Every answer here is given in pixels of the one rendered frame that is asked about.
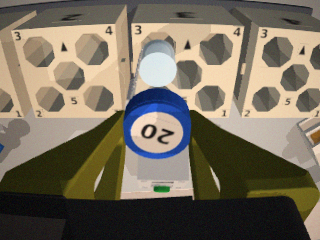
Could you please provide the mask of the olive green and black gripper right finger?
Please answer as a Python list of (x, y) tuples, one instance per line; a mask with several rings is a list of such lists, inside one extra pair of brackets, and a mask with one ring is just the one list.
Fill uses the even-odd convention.
[(196, 110), (189, 112), (194, 200), (287, 196), (305, 222), (320, 198), (307, 170), (220, 128)]

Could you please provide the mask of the sample tube with blue cap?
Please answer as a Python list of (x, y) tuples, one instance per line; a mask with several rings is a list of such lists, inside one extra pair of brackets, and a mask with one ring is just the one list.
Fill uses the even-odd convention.
[(317, 132), (311, 134), (311, 139), (314, 142), (314, 144), (319, 142), (320, 141), (320, 130), (318, 130)]

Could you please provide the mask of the cream tube rack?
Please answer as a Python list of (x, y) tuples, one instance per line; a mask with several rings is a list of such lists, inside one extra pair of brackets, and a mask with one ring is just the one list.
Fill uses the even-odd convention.
[[(318, 122), (318, 123), (317, 123)], [(316, 124), (317, 123), (317, 124)], [(314, 125), (315, 124), (315, 125)], [(320, 169), (320, 142), (314, 144), (311, 134), (320, 130), (320, 118), (304, 118), (296, 123), (310, 154)], [(313, 145), (312, 145), (313, 144)]]

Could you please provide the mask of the blue-capped conical tube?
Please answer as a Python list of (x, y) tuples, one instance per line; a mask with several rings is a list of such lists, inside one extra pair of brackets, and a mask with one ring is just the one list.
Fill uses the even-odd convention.
[(190, 143), (189, 111), (173, 46), (163, 39), (143, 44), (123, 118), (127, 147), (150, 159), (179, 154)]

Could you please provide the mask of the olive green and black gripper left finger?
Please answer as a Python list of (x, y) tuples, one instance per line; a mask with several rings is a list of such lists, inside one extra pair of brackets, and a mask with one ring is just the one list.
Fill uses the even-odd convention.
[(0, 192), (120, 200), (126, 151), (124, 113), (119, 110), (95, 128), (6, 171)]

